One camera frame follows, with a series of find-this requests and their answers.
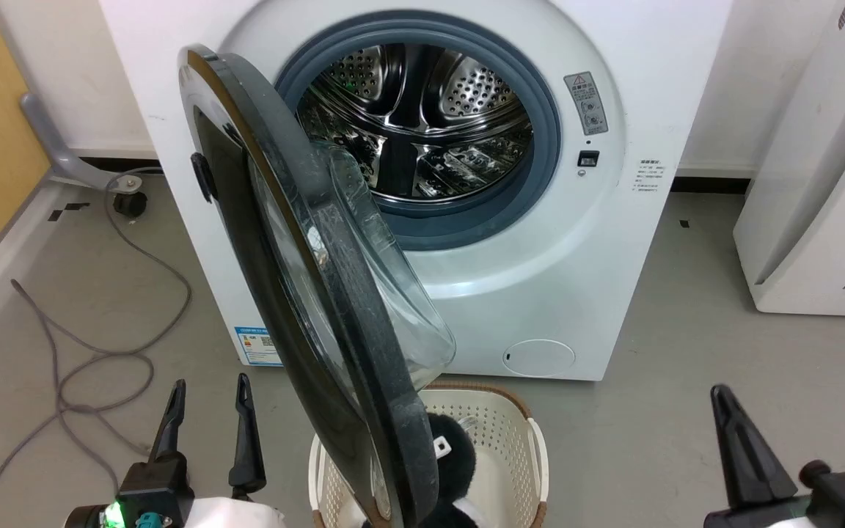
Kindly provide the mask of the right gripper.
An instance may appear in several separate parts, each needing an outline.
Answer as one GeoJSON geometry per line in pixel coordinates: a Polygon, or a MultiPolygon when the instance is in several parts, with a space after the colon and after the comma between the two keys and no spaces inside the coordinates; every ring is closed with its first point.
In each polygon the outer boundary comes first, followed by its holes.
{"type": "Polygon", "coordinates": [[[791,475],[728,385],[710,390],[715,434],[730,509],[706,515],[702,528],[845,528],[845,471],[821,459],[805,464],[800,481],[811,495],[796,496],[791,475]]]}

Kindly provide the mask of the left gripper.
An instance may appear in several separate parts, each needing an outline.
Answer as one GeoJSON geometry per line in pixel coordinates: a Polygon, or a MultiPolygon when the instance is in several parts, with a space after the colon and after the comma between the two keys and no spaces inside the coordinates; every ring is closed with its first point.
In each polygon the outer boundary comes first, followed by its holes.
{"type": "Polygon", "coordinates": [[[237,442],[228,472],[231,496],[197,498],[178,451],[186,381],[177,380],[162,412],[147,462],[132,464],[113,502],[74,508],[63,528],[288,528],[281,511],[252,501],[267,485],[252,385],[238,375],[237,442]]]}

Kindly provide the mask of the black-rimmed glass washer door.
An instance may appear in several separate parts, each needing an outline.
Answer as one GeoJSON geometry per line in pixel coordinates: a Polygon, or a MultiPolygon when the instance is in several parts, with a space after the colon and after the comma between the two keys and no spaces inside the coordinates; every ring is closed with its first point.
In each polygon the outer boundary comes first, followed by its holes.
{"type": "Polygon", "coordinates": [[[418,528],[439,490],[420,391],[455,338],[345,148],[238,54],[189,45],[178,67],[199,187],[316,437],[366,517],[418,528]]]}

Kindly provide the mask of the white front-load washing machine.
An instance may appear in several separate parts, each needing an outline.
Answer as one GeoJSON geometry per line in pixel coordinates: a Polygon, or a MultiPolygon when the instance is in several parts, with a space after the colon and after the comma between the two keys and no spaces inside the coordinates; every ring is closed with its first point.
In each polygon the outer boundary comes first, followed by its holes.
{"type": "Polygon", "coordinates": [[[450,373],[514,375],[510,345],[551,339],[576,354],[558,380],[600,381],[643,270],[734,0],[98,0],[175,203],[238,352],[264,327],[224,224],[191,168],[179,51],[232,51],[277,89],[279,71],[326,27],[389,10],[471,21],[540,71],[560,118],[559,160],[524,217],[479,243],[402,250],[457,343],[450,373]],[[608,132],[585,135],[564,84],[590,71],[608,132]],[[599,150],[597,167],[577,166],[599,150]],[[632,190],[639,160],[667,164],[657,193],[632,190]]]}

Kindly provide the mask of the grey rubber door gasket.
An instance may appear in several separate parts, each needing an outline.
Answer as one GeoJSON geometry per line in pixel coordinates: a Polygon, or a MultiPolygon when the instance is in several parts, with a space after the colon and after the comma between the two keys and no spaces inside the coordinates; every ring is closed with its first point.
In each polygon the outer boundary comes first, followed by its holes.
{"type": "Polygon", "coordinates": [[[549,187],[560,154],[560,118],[540,71],[523,51],[496,32],[471,21],[422,10],[352,17],[326,27],[292,54],[279,71],[279,94],[296,114],[309,85],[329,64],[354,49],[389,43],[434,45],[460,51],[493,67],[516,90],[533,124],[527,159],[506,183],[484,194],[442,205],[399,205],[385,202],[371,191],[399,244],[412,251],[453,249],[479,243],[512,227],[549,187]]]}

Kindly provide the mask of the blue energy label sticker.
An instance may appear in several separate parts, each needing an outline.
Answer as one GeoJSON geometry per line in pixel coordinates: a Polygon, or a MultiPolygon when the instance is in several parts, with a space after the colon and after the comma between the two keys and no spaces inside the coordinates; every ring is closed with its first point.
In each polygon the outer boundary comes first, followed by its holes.
{"type": "Polygon", "coordinates": [[[239,360],[245,365],[281,367],[282,361],[268,329],[264,327],[235,326],[239,360]]]}

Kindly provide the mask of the black caster wheel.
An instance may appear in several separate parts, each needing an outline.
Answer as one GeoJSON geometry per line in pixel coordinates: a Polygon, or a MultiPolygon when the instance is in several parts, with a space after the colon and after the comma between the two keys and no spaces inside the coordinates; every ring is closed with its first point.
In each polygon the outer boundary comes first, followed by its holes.
{"type": "Polygon", "coordinates": [[[147,210],[147,195],[141,191],[133,194],[115,194],[113,208],[127,219],[138,219],[147,210]]]}

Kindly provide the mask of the black and white plush toy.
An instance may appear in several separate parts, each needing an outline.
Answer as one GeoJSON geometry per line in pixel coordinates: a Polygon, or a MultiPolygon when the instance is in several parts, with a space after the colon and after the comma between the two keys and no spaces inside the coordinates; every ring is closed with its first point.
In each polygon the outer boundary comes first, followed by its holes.
{"type": "Polygon", "coordinates": [[[433,447],[448,445],[437,458],[437,501],[432,511],[412,528],[482,528],[479,514],[467,499],[476,471],[477,454],[465,429],[445,414],[427,414],[433,447]]]}

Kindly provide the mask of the white air purifier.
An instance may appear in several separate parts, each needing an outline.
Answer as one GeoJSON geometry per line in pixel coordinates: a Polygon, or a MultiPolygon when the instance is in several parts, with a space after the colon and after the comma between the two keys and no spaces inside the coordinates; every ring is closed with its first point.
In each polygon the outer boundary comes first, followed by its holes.
{"type": "Polygon", "coordinates": [[[845,0],[786,104],[732,234],[758,311],[845,315],[845,0]]]}

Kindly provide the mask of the round white filter cover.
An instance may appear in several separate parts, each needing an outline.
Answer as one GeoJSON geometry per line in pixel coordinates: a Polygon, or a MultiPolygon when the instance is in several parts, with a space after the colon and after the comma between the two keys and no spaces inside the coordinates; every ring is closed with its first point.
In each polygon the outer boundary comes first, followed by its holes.
{"type": "Polygon", "coordinates": [[[551,339],[527,339],[510,345],[502,363],[514,375],[529,378],[554,378],[570,371],[576,354],[564,343],[551,339]]]}

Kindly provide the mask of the cream perforated laundry basket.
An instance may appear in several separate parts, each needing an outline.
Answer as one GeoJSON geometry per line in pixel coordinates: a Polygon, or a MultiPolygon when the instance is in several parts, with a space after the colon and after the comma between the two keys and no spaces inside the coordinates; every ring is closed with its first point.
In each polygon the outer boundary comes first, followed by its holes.
{"type": "MultiPolygon", "coordinates": [[[[540,425],[526,404],[503,388],[465,381],[433,382],[420,397],[427,411],[456,419],[472,439],[477,466],[463,505],[480,516],[480,525],[542,528],[549,455],[540,425]]],[[[361,528],[361,509],[316,436],[308,482],[315,528],[361,528]]]]}

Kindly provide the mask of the grey metal stand leg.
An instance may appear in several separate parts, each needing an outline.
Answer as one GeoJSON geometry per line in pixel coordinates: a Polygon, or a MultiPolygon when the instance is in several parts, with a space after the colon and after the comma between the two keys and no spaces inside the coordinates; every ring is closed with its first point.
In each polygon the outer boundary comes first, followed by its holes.
{"type": "Polygon", "coordinates": [[[140,177],[127,176],[120,183],[117,173],[98,169],[73,153],[37,95],[24,93],[19,97],[19,105],[51,163],[52,180],[122,195],[137,194],[142,190],[143,180],[140,177]]]}

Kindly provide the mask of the small text sticker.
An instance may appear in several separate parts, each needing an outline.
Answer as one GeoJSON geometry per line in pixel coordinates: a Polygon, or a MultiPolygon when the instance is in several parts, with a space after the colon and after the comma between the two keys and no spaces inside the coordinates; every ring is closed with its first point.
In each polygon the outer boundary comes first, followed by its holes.
{"type": "Polygon", "coordinates": [[[637,193],[657,193],[667,174],[667,164],[656,159],[639,160],[634,178],[632,190],[637,193]]]}

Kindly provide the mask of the stainless steel washer drum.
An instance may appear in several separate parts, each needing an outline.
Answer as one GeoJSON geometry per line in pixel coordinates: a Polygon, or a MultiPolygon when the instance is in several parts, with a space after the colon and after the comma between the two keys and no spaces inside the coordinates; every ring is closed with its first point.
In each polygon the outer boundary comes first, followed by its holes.
{"type": "Polygon", "coordinates": [[[434,45],[354,49],[296,107],[305,133],[345,148],[385,202],[460,202],[506,183],[530,153],[516,90],[471,56],[434,45]]]}

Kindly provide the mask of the grey warning sticker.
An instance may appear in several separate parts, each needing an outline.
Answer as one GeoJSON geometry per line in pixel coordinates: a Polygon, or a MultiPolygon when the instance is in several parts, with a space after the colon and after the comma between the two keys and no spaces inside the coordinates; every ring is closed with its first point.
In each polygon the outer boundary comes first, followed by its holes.
{"type": "Polygon", "coordinates": [[[608,132],[606,110],[596,80],[590,71],[566,75],[563,78],[567,90],[577,108],[585,135],[608,132]]]}

